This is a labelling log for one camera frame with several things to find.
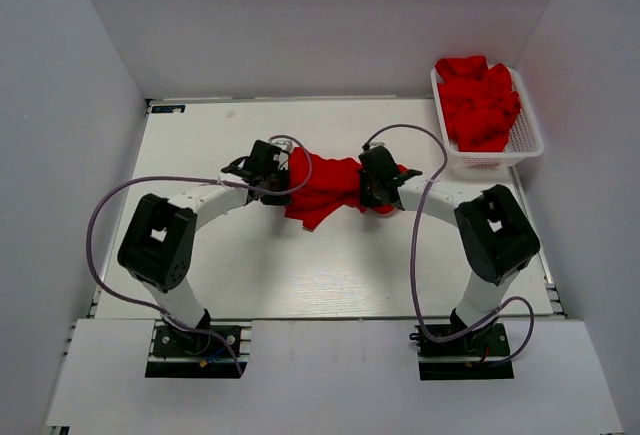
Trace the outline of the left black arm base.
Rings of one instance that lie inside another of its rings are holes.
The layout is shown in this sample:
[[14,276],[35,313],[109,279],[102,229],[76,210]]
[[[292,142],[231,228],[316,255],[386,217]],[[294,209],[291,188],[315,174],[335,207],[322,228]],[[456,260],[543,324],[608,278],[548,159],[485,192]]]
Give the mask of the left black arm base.
[[[249,361],[250,322],[223,322],[211,329],[230,345],[244,371]],[[183,333],[157,321],[152,331],[145,369],[148,379],[239,379],[236,364],[224,343],[215,337]]]

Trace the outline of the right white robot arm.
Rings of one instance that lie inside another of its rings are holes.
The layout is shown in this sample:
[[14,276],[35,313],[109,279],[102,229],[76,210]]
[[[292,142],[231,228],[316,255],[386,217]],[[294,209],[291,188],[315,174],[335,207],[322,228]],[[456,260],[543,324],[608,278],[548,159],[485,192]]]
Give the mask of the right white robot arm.
[[471,274],[462,299],[450,315],[452,334],[445,339],[452,340],[463,353],[477,352],[488,340],[486,327],[497,317],[509,286],[541,248],[513,193],[498,184],[464,201],[449,186],[437,189],[436,175],[426,177],[418,170],[400,170],[381,145],[365,145],[359,160],[362,205],[390,206],[415,214],[410,285],[417,315],[421,314],[416,283],[421,217],[430,216],[458,229]]

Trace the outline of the red t shirt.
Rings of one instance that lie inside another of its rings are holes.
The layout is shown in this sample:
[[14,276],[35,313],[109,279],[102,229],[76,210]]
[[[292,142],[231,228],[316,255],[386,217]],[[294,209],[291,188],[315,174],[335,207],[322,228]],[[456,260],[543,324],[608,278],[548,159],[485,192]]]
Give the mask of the red t shirt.
[[346,206],[365,213],[360,201],[362,165],[353,158],[325,159],[311,154],[312,174],[300,190],[291,195],[284,216],[298,220],[304,229],[315,230],[327,217]]

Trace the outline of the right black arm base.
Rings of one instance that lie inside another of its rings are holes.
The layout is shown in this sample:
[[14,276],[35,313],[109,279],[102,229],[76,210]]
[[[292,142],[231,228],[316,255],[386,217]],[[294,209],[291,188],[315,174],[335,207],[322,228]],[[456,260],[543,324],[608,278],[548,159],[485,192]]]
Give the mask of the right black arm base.
[[428,340],[415,326],[409,340],[418,349],[421,381],[480,381],[514,378],[511,361],[499,364],[511,355],[505,327],[495,323],[479,335],[466,335],[448,343]]

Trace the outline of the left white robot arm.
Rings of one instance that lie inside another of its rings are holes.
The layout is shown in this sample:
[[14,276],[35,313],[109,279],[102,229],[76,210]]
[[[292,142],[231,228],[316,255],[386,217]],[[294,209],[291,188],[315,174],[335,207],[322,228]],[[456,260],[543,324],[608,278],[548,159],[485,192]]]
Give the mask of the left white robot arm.
[[290,204],[292,152],[290,141],[258,140],[213,184],[171,198],[147,194],[138,202],[117,260],[149,291],[164,320],[178,328],[177,342],[188,353],[205,351],[212,333],[209,313],[187,280],[197,231],[256,200],[267,206]]

